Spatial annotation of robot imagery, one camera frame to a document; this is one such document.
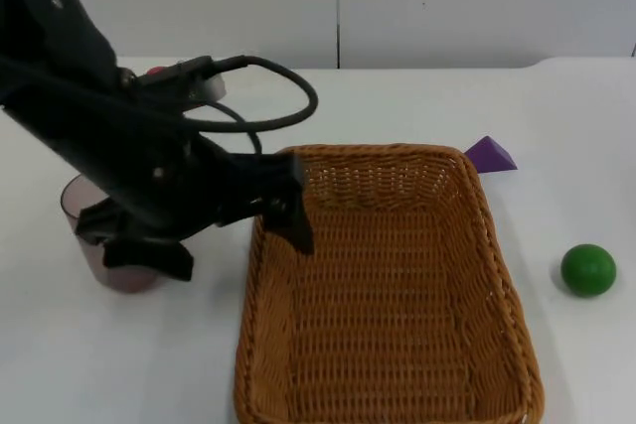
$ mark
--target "purple triangular block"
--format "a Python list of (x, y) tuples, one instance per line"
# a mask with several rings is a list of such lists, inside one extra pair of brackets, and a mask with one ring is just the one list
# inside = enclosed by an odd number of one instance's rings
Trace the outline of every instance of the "purple triangular block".
[(479, 174), (517, 169), (517, 165), (508, 151), (490, 136), (484, 136), (465, 154), (472, 161)]

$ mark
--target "brown wicker basket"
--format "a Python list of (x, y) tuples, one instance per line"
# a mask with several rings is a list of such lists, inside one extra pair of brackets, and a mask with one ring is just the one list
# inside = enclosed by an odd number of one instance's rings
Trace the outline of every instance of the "brown wicker basket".
[(255, 222), (240, 422), (539, 422), (539, 369), (468, 159), (415, 145), (293, 151), (316, 253)]

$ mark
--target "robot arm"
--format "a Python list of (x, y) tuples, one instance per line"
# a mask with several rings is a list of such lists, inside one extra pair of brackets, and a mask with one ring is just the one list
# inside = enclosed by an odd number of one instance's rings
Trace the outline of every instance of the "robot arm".
[[(207, 81), (249, 65), (295, 82), (307, 93), (307, 107), (250, 123), (235, 113), (237, 122), (184, 117), (188, 106), (215, 104), (205, 95)], [(76, 229), (104, 245), (106, 267), (144, 265), (189, 280), (193, 259), (181, 240), (255, 215), (302, 253), (313, 253), (300, 160), (231, 154), (200, 134), (243, 132), (253, 141), (256, 132), (309, 117), (317, 95), (292, 71), (255, 57), (201, 57), (136, 77), (117, 66), (79, 0), (0, 0), (0, 102), (108, 194), (81, 212)]]

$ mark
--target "transparent cup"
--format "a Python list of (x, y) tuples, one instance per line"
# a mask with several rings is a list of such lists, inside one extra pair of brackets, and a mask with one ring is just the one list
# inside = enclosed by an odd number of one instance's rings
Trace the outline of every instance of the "transparent cup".
[[(67, 216), (71, 230), (75, 233), (80, 212), (106, 199), (107, 195), (85, 176), (79, 175), (70, 181), (62, 191), (62, 211)], [(160, 274), (146, 267), (128, 265), (108, 269), (103, 265), (103, 247), (90, 245), (79, 238), (79, 245), (88, 267), (95, 279), (102, 285), (122, 293), (139, 293), (153, 288)]]

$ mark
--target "green sphere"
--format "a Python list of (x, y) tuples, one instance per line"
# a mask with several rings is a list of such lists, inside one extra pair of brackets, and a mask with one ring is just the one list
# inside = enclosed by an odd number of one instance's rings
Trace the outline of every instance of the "green sphere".
[(609, 290), (616, 280), (616, 264), (607, 250), (585, 243), (565, 254), (560, 275), (576, 295), (595, 297)]

